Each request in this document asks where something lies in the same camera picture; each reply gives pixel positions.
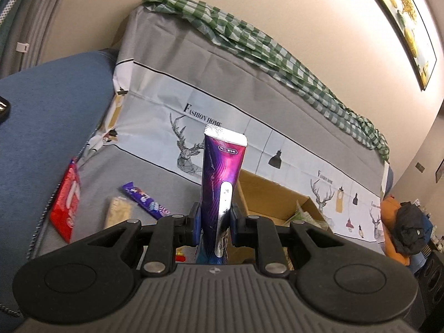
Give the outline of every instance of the deer illustration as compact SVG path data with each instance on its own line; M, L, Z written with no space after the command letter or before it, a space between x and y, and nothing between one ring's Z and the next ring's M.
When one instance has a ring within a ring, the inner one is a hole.
M332 192L332 188L330 187L330 194L327 193L327 194L326 194L326 197L323 198L323 199L321 200L321 198L319 197L319 188L316 188L316 184L317 184L318 181L319 181L319 179L316 180L316 181L313 183L312 180L310 179L311 191L313 192L313 194L314 194L315 197L316 197L316 204L317 204L317 207L318 207L318 209L319 209L320 214L321 214L322 217L325 219L325 221L326 221L327 224L330 226L330 228L333 228L333 227L334 227L333 219L330 219L329 217L326 217L326 216L324 215L324 213L323 213L323 210L324 210L324 207L327 205L327 202L328 202L329 200L332 200L332 199L333 199L334 192Z
M379 216L378 220L375 221L375 219L373 218L373 215L372 215L372 208L369 209L369 213L370 213L370 217L372 217L373 225L375 226L374 237L375 237L375 239L379 239L379 237L381 236L381 231L378 229L378 225L379 225L379 223L381 223L381 217Z
M181 171L194 175L196 173L199 173L202 171L200 167L198 167L196 164L193 164L191 161L191 157L195 155L200 154L200 150L204 148L203 142L201 144L194 144L192 148L185 147L185 137L183 135L183 131L185 130L186 126L183 127L181 130L179 130L179 127L177 126L178 121L182 119L185 115L179 116L176 118L173 122L173 119L171 117L170 113L170 123L171 127L173 128L174 134L178 137L177 140L177 147L180 149L179 157L177 158L177 167L181 169Z

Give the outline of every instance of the speaker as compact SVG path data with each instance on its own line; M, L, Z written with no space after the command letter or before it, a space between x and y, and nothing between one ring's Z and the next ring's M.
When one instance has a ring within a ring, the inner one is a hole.
M418 276L426 318L422 333L438 333L444 327L444 254L434 250Z

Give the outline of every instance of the purple tube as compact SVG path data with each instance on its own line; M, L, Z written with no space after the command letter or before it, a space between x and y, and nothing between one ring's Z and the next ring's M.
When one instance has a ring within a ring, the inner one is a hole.
M166 210L158 202L156 202L151 196L145 194L141 189L134 186L133 182L126 183L122 185L122 189L125 193L139 204L144 210L151 214L156 220L161 217L165 217L170 214L169 210Z
M208 264L226 262L229 209L241 170L247 138L234 131L207 125L202 172L201 221Z

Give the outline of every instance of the white clip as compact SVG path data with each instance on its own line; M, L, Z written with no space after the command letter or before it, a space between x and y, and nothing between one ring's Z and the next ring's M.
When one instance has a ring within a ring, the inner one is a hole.
M17 47L16 47L16 51L27 53L29 51L29 44L28 43L23 44L21 42L18 42Z

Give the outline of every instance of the green checkered cloth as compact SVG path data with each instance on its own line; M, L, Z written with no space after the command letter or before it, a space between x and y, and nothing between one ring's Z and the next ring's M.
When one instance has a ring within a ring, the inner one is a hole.
M387 141L372 122L346 107L306 66L261 30L202 1L143 0L143 4L150 11L176 14L189 21L213 44L258 66L359 143L389 160Z

